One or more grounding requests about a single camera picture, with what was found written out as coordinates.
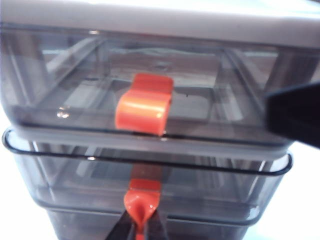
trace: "orange latch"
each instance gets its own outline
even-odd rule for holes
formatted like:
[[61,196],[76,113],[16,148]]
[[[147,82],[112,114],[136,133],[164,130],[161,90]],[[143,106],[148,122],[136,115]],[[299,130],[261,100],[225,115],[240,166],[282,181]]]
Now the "orange latch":
[[138,73],[116,108],[115,127],[164,134],[172,99],[173,80],[168,76]]
[[159,205],[160,190],[159,181],[131,179],[123,201],[126,211],[136,223],[135,240],[144,240],[144,226]]

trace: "transparent drawer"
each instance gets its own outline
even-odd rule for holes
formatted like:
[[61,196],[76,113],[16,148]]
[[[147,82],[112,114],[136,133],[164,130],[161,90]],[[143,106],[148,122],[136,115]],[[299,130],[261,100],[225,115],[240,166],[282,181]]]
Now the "transparent drawer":
[[[59,240],[104,240],[121,216],[118,213],[97,214],[67,209],[47,208],[47,211]],[[163,222],[171,240],[241,240],[248,228],[174,218],[164,218]]]
[[290,141],[265,130],[264,97],[319,78],[316,51],[281,47],[7,24],[1,42],[1,102],[19,134],[35,140],[37,131],[48,133],[39,140],[73,131],[130,140],[124,149],[156,146],[160,138],[115,128],[119,99],[143,72],[174,81],[164,138],[284,154]]
[[129,181],[138,175],[161,182],[160,213],[204,223],[255,223],[292,165],[290,155],[274,161],[173,155],[141,160],[134,152],[122,157],[114,149],[26,141],[14,131],[3,141],[40,205],[121,213]]

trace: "black object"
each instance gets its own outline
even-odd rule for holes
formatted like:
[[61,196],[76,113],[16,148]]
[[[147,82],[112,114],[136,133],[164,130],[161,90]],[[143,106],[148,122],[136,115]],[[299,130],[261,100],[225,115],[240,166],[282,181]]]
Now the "black object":
[[[125,211],[119,221],[114,225],[113,229],[105,240],[135,240],[136,225],[131,219],[127,211]],[[158,211],[156,210],[144,228],[145,240],[168,240],[168,236],[164,226],[160,221]]]
[[320,83],[270,94],[266,127],[272,133],[320,148]]

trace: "container wall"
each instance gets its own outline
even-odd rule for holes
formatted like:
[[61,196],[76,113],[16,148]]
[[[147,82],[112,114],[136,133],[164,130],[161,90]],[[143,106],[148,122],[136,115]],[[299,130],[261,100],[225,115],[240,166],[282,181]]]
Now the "container wall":
[[[120,218],[120,214],[96,214],[48,210],[59,240],[103,240]],[[241,240],[245,226],[200,224],[163,218],[169,239],[173,240]]]
[[282,146],[264,129],[265,94],[319,79],[319,53],[301,49],[8,26],[1,42],[2,104],[35,128],[131,135],[115,109],[143,72],[173,78],[169,138]]
[[[194,167],[184,168],[165,162],[150,165],[138,160],[108,161],[107,157],[97,160],[110,149],[97,148],[91,157],[80,157],[80,153],[93,149],[35,142],[30,142],[30,148],[36,150],[23,155],[16,152],[16,162],[30,194],[40,205],[121,213],[130,180],[140,178],[161,182],[161,213],[169,218],[208,223],[257,221],[282,178],[272,173],[286,168],[290,161],[288,156],[262,162],[195,157],[189,159]],[[44,149],[52,150],[51,155],[39,152]],[[208,165],[218,168],[201,168]]]

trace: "white background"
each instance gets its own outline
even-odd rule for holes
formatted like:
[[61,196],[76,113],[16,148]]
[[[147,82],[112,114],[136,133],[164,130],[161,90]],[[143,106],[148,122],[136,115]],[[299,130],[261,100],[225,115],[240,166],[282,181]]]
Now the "white background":
[[[10,126],[0,109],[0,132]],[[320,150],[294,143],[294,165],[244,240],[320,240]],[[0,239],[56,240],[46,211],[31,199],[13,155],[2,144]]]

